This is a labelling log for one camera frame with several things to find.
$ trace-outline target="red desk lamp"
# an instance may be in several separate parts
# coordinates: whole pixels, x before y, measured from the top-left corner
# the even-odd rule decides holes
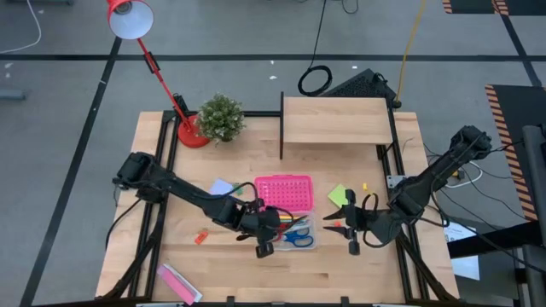
[[[187,117],[185,111],[187,108],[185,102],[181,100],[177,102],[174,99],[167,84],[163,80],[160,73],[160,67],[155,61],[151,52],[148,52],[144,43],[141,40],[154,23],[154,12],[142,0],[107,0],[108,2],[108,24],[112,29],[113,34],[123,39],[136,39],[140,48],[144,52],[146,63],[150,71],[157,77],[165,92],[171,99],[171,102],[182,119],[182,123],[178,126],[178,138],[182,144],[189,148],[199,148],[207,145],[209,139],[203,136],[198,136],[199,128],[194,125],[197,115]]]

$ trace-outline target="wooden shelf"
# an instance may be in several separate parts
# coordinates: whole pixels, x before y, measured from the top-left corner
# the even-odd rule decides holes
[[[392,142],[383,98],[284,97],[282,111],[284,142]]]

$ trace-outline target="potted plant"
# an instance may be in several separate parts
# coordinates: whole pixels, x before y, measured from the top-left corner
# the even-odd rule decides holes
[[[217,145],[221,142],[230,142],[241,133],[245,127],[242,103],[216,94],[210,101],[205,102],[199,109],[195,124],[199,133]]]

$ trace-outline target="sticky note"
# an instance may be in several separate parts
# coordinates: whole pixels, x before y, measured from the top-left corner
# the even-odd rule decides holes
[[[208,193],[212,195],[226,194],[233,189],[233,186],[222,179],[216,179],[212,184],[212,187],[208,190]]]
[[[349,202],[345,197],[345,190],[346,188],[343,186],[343,184],[338,184],[338,186],[335,187],[330,194],[328,194],[328,198],[332,200],[332,202],[334,202],[339,208],[341,208],[343,205],[349,205]]]

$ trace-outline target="black and orange striped tape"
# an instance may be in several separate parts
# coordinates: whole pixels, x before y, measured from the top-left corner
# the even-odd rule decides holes
[[[505,0],[491,0],[495,13],[508,16],[508,5]]]
[[[442,4],[444,5],[444,11],[447,14],[453,13],[453,9],[451,9],[451,0],[442,0]]]
[[[510,138],[510,133],[508,132],[508,127],[506,126],[506,121],[502,115],[501,105],[498,103],[497,93],[495,88],[492,85],[485,86],[485,94],[487,95],[487,100],[489,101],[489,106],[493,112],[493,118],[495,120],[495,125],[497,126],[498,135],[501,137],[501,144],[508,146],[514,141]],[[535,206],[533,204],[529,188],[527,187],[526,180],[523,178],[523,172],[520,168],[520,162],[518,161],[518,155],[515,152],[514,146],[508,146],[504,151],[506,155],[506,160],[508,161],[508,167],[512,177],[514,177],[514,184],[518,197],[520,198],[521,208],[523,209],[523,214],[527,220],[536,221],[537,213],[535,212]]]
[[[442,0],[442,5],[444,5],[445,13],[453,14],[453,8],[451,7],[451,0]],[[491,0],[491,5],[493,6],[493,9],[495,10],[495,14],[505,14],[506,16],[509,15],[508,5],[506,4],[506,0]]]

